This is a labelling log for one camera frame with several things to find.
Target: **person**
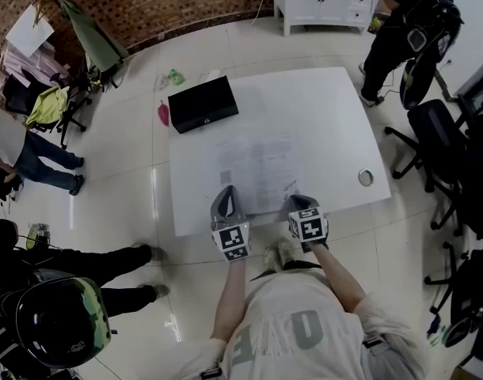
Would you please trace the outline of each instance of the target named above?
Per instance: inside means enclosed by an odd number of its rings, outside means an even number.
[[[0,168],[0,199],[6,201],[6,197],[14,192],[11,196],[16,201],[16,194],[23,187],[23,180],[16,173],[8,174]]]
[[[17,225],[0,219],[0,295],[27,288],[31,272],[37,269],[51,269],[91,279],[101,287],[109,317],[134,313],[169,293],[168,287],[159,283],[124,289],[103,287],[151,260],[163,260],[165,253],[161,248],[136,244],[109,253],[83,253],[72,249],[20,250],[15,249],[18,239]],[[50,375],[48,367],[33,359],[22,346],[17,346],[17,335],[6,329],[4,324],[0,317],[0,363],[13,374],[29,380]]]
[[[182,346],[173,379],[424,379],[424,339],[324,245],[308,245],[320,265],[294,260],[282,239],[278,254],[265,252],[268,269],[247,297],[246,259],[231,262],[211,338]]]
[[[69,170],[82,167],[85,161],[38,134],[27,131],[23,124],[0,109],[0,168],[8,174],[17,173],[31,181],[69,190],[72,196],[80,192],[85,183],[82,175],[54,170],[46,166],[40,157],[48,158]]]
[[[408,42],[409,25],[425,25],[431,9],[453,0],[382,0],[392,10],[375,37],[370,53],[359,70],[366,76],[359,98],[368,107],[378,103],[378,92],[387,75],[403,62],[416,58]]]

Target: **helmet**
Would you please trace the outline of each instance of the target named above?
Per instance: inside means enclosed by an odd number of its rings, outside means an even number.
[[[30,287],[17,304],[22,346],[43,365],[80,366],[111,340],[99,287],[90,279],[61,277]]]

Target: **paper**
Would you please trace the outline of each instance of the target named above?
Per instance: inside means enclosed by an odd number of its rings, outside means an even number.
[[[35,17],[36,8],[30,5],[6,36],[6,39],[27,58],[53,33],[53,28],[43,17],[34,27]]]
[[[282,209],[302,187],[302,165],[291,133],[264,139],[236,138],[215,145],[205,157],[205,187],[213,199],[232,184],[246,214]]]

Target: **desk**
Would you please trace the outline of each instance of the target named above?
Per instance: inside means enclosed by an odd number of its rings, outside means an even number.
[[[215,144],[238,136],[296,134],[306,192],[324,212],[390,197],[386,172],[367,115],[342,67],[261,74],[230,81],[239,114],[184,134],[169,129],[173,218],[177,236],[210,229],[203,160]],[[369,169],[374,182],[361,185]],[[253,224],[283,221],[283,212],[259,215]]]

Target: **cabinet door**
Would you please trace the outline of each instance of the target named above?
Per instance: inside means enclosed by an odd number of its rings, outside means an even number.
[[[322,0],[319,18],[323,21],[344,21],[349,0]]]
[[[291,15],[292,20],[312,21],[319,17],[319,0],[290,0],[291,10],[286,10],[286,14]]]

